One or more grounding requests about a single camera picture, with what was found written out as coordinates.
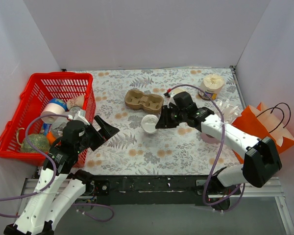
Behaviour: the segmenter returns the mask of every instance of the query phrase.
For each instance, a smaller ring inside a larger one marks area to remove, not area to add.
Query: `basket handle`
[[[5,133],[10,129],[10,126],[12,125],[12,121],[8,121],[7,124],[5,125],[5,129],[2,132],[2,134],[0,135],[0,144],[3,141],[4,137],[5,137]]]

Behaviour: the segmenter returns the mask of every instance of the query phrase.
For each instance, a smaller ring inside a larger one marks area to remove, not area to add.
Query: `floral tablecloth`
[[[230,69],[154,69],[75,71],[93,75],[96,115],[100,115],[120,132],[95,152],[89,150],[85,170],[101,175],[195,175],[208,174],[218,144],[205,143],[200,132],[186,124],[174,129],[158,130],[148,135],[141,128],[147,114],[131,110],[124,102],[128,90],[139,89],[146,94],[162,95],[178,84],[200,85],[204,76],[216,73],[225,80],[217,99],[231,101],[242,108],[240,97]],[[198,107],[214,110],[209,101],[202,100],[197,90],[185,87]],[[217,169],[239,164],[232,150],[224,147]]]

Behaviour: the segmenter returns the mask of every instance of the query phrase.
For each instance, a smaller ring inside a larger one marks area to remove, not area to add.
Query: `red plastic basket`
[[[93,123],[95,116],[95,97],[93,92],[93,77],[89,73],[51,72],[33,74],[24,91],[20,94],[20,103],[13,119],[9,121],[0,136],[0,157],[17,159],[32,165],[42,165],[45,157],[38,153],[20,153],[20,146],[16,141],[16,131],[39,117],[49,100],[60,98],[65,102],[79,95],[85,95],[83,109],[86,118]],[[32,125],[29,134],[39,133],[42,120]],[[20,131],[19,140],[23,141],[25,131]],[[87,150],[79,155],[75,167],[84,167]]]

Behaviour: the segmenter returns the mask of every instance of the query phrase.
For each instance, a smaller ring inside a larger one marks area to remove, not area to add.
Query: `white enclosure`
[[[63,69],[237,64],[269,0],[24,0]]]
[[[0,0],[0,134],[35,72],[230,65],[247,104],[289,103],[294,135],[294,1]],[[294,147],[281,160],[294,223]],[[33,171],[0,159],[0,197]],[[0,217],[0,235],[12,221]]]
[[[59,71],[22,0],[0,0],[0,134],[12,119],[28,78],[35,72]],[[20,195],[35,167],[0,159],[0,198]],[[0,203],[0,212],[15,214],[19,201]],[[0,235],[13,219],[0,217]]]

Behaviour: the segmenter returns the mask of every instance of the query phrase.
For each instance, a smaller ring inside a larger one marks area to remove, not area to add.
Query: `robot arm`
[[[186,122],[190,127],[221,141],[223,123],[212,110],[198,108],[187,92],[178,93],[173,99],[171,107],[162,107],[156,129],[175,128]],[[225,124],[224,143],[244,159],[244,164],[219,170],[213,178],[218,181],[217,185],[228,187],[250,183],[260,188],[282,167],[275,143],[269,137],[261,140]]]
[[[95,121],[101,129],[97,131],[84,118],[80,111],[69,121],[63,129],[61,144],[51,146],[48,155],[54,160],[57,168],[56,177],[48,189],[40,192],[39,189],[46,186],[54,172],[49,160],[44,162],[35,192],[14,224],[8,225],[5,235],[53,235],[53,230],[64,213],[70,208],[74,201],[82,194],[90,184],[90,176],[85,180],[80,177],[80,171],[70,180],[65,190],[54,200],[58,189],[67,178],[73,165],[78,161],[78,155],[87,148],[93,151],[105,143],[108,139],[119,132],[99,116]]]

